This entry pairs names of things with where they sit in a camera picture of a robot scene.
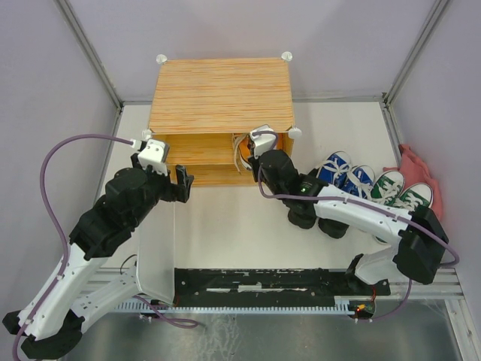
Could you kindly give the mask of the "orange sneaker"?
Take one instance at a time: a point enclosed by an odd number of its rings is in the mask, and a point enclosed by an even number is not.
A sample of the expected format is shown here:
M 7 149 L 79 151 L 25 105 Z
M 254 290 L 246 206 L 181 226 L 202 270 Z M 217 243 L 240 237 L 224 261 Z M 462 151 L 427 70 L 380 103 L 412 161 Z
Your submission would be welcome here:
M 234 166 L 238 172 L 241 170 L 252 171 L 252 167 L 248 161 L 250 158 L 248 134 L 233 134 L 232 136 Z

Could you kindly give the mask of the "blue sneaker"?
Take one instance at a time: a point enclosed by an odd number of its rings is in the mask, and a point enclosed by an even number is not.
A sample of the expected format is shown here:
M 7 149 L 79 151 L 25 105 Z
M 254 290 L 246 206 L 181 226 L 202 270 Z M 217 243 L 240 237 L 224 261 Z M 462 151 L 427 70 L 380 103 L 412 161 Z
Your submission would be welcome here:
M 359 198 L 371 199 L 374 180 L 374 170 L 368 165 L 359 165 L 347 173 L 345 184 L 341 189 Z
M 342 188 L 351 166 L 351 157 L 348 153 L 344 151 L 334 152 L 320 163 L 316 177 L 337 188 Z

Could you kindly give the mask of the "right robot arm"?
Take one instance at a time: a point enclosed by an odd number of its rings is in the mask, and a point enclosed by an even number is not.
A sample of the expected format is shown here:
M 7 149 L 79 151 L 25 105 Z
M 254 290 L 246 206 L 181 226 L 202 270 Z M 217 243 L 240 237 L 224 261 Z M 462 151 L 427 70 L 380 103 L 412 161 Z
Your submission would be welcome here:
M 361 253 L 350 263 L 346 288 L 362 294 L 385 278 L 408 278 L 431 284 L 449 239 L 427 206 L 410 211 L 379 205 L 302 174 L 282 150 L 251 156 L 253 177 L 260 190 L 269 189 L 270 198 L 288 208 L 288 220 L 302 229 L 317 226 L 332 238 L 342 238 L 349 227 L 382 239 L 387 247 L 376 253 Z

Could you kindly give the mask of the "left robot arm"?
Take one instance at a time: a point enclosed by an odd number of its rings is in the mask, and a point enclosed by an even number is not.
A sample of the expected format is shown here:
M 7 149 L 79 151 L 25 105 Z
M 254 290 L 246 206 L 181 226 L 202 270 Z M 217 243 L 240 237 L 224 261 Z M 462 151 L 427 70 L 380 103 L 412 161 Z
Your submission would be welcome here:
M 2 323 L 15 335 L 14 349 L 28 359 L 54 360 L 69 353 L 99 318 L 119 303 L 144 294 L 165 304 L 174 300 L 174 267 L 166 275 L 148 268 L 140 276 L 131 267 L 89 296 L 79 294 L 117 248 L 128 241 L 159 202 L 188 201 L 194 177 L 177 165 L 177 182 L 152 166 L 119 170 L 105 186 L 104 195 L 78 220 L 69 235 L 69 253 L 47 284 L 20 311 L 5 315 Z

